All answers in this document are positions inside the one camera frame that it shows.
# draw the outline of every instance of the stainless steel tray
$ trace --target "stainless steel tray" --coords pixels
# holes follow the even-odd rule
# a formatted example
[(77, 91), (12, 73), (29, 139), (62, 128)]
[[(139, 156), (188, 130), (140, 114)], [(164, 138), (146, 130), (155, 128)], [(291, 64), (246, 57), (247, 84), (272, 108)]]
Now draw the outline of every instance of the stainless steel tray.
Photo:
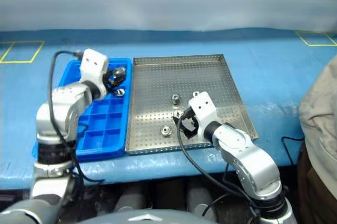
[[(144, 154), (179, 149), (173, 111), (183, 111), (194, 91), (210, 94), (222, 123), (228, 122), (257, 138), (222, 54), (135, 58), (125, 150)], [(172, 104), (173, 94), (181, 96), (177, 106)], [(165, 124), (172, 128), (169, 137), (160, 131)], [(183, 139), (187, 148), (210, 146), (197, 137)]]

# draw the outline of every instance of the blue work surface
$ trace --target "blue work surface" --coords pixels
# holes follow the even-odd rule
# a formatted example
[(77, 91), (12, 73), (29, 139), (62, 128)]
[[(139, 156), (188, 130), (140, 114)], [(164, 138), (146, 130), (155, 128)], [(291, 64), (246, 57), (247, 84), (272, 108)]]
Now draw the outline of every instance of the blue work surface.
[[(326, 36), (307, 40), (309, 45), (324, 46), (308, 46), (295, 31), (275, 29), (219, 32), (47, 30), (5, 32), (0, 33), (0, 38), (0, 54), (6, 54), (0, 56), (3, 59), (0, 62), (0, 189), (28, 188), (32, 183), (35, 116), (46, 100), (49, 65), (57, 50), (90, 47), (109, 57), (129, 58), (224, 54), (259, 135), (255, 143), (279, 166), (290, 163), (281, 137), (302, 137), (299, 103), (323, 67), (337, 53), (336, 44)], [(28, 40), (45, 43), (19, 43)], [(20, 60), (31, 63), (18, 63)], [(59, 57), (55, 86), (69, 60), (68, 56)], [(300, 144), (287, 142), (294, 160)], [(206, 171), (224, 170), (225, 163), (215, 149), (198, 149), (190, 153)], [(81, 163), (81, 166), (90, 178), (103, 178), (106, 183), (198, 174), (181, 151), (123, 156)]]

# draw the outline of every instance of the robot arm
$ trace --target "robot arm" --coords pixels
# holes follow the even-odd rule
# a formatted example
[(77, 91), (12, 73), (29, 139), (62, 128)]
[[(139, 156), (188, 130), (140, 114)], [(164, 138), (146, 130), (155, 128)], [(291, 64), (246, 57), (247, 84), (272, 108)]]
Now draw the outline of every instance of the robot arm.
[(74, 163), (69, 150), (76, 148), (78, 118), (93, 100), (103, 99), (125, 79), (123, 67), (108, 70), (108, 58), (92, 49), (84, 51), (80, 71), (79, 82), (59, 87), (52, 94), (54, 117), (66, 146), (51, 123), (48, 102), (37, 112), (34, 183), (29, 199), (1, 213), (8, 223), (55, 223), (60, 209), (78, 198), (82, 181), (72, 174)]
[(280, 173), (274, 160), (252, 143), (249, 135), (219, 123), (216, 108), (207, 92), (189, 101), (198, 122), (197, 134), (206, 139), (234, 167), (246, 194), (261, 207), (261, 223), (296, 223), (284, 197)]

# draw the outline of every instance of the beige jacket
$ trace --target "beige jacket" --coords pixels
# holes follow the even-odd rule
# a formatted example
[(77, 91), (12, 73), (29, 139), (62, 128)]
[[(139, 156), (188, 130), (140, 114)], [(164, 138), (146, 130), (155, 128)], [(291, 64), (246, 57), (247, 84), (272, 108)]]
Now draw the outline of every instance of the beige jacket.
[(300, 121), (310, 162), (337, 199), (337, 55), (304, 96)]

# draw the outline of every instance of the brown pants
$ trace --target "brown pants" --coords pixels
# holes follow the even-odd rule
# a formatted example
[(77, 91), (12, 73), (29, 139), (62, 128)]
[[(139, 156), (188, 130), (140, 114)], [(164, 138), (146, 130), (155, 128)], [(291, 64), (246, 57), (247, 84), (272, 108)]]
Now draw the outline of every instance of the brown pants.
[(298, 163), (298, 183), (302, 223), (337, 223), (337, 200), (311, 166), (305, 143)]

